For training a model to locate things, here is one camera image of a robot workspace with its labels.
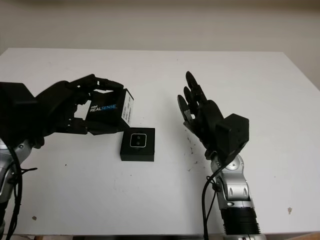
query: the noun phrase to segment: robotic arm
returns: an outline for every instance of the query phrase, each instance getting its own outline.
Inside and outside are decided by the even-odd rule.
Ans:
[[[244,177],[244,162],[239,156],[249,141],[249,120],[234,113],[224,118],[217,104],[207,100],[190,72],[186,73],[186,81],[189,87],[183,89],[186,101],[178,95],[183,124],[206,148],[204,155],[211,160],[213,172],[202,192],[204,239],[209,239],[205,195],[208,185],[213,183],[224,222],[224,239],[265,240],[265,236],[260,234],[249,186]]]
[[[59,81],[36,97],[22,83],[0,82],[0,238],[12,192],[15,207],[7,239],[16,228],[22,174],[28,171],[21,169],[20,164],[32,148],[41,148],[44,137],[52,133],[99,135],[124,131],[129,125],[121,119],[120,106],[123,106],[126,94],[122,84],[93,74],[73,82]],[[88,100],[91,106],[86,119],[74,117],[78,105]]]

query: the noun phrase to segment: white wall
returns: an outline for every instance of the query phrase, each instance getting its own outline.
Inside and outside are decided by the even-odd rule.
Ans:
[[[0,0],[10,47],[279,51],[320,89],[320,1]]]

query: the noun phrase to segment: black square device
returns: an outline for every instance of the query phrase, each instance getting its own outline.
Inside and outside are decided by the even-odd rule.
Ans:
[[[120,157],[122,161],[154,162],[155,129],[131,127],[125,130]]]

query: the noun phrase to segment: white tabletop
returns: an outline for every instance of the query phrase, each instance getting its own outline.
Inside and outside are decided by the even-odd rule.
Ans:
[[[46,137],[22,164],[38,170],[23,176],[15,233],[202,234],[201,192],[211,170],[178,107],[186,71],[225,117],[250,120],[241,156],[261,231],[320,230],[320,92],[283,53],[11,48],[0,56],[0,81],[22,82],[37,95],[92,73],[129,89],[132,127],[155,128],[154,162],[122,162],[122,133]],[[12,208],[11,199],[7,227]],[[209,232],[223,232],[217,202]]]

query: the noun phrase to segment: black cable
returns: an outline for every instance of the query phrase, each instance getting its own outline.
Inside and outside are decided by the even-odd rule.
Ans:
[[[226,166],[221,166],[217,170],[214,171],[214,173],[206,180],[203,190],[202,190],[202,196],[201,196],[201,205],[202,205],[202,220],[203,220],[203,237],[204,240],[209,240],[208,235],[208,226],[207,226],[207,213],[206,213],[206,191],[211,181],[220,173],[222,169],[224,169]]]
[[[212,198],[212,201],[211,201],[211,205],[210,205],[208,214],[206,215],[206,222],[208,222],[209,215],[210,215],[210,213],[211,213],[212,206],[214,205],[214,201],[215,201],[216,195],[217,195],[217,192],[214,191],[213,198]]]
[[[33,167],[33,168],[29,168],[29,169],[21,168],[21,170],[22,170],[21,174],[23,175],[23,174],[25,174],[25,173],[27,173],[27,172],[35,171],[35,170],[37,170],[37,169],[38,169],[37,167]]]
[[[13,213],[12,213],[12,217],[11,217],[11,221],[10,221],[10,225],[9,225],[9,229],[8,229],[8,233],[6,236],[6,240],[9,240],[11,238],[11,236],[13,235],[16,227],[17,227],[17,223],[18,223],[18,214],[20,211],[20,205],[21,205],[21,199],[22,199],[22,171],[21,171],[21,167],[20,167],[20,162],[18,159],[18,156],[15,152],[15,150],[11,147],[11,146],[7,146],[7,149],[9,150],[12,159],[13,159],[13,164],[15,166],[15,177],[16,177],[16,185],[17,185],[17,192],[16,192],[16,185],[14,186],[14,208],[13,208]]]

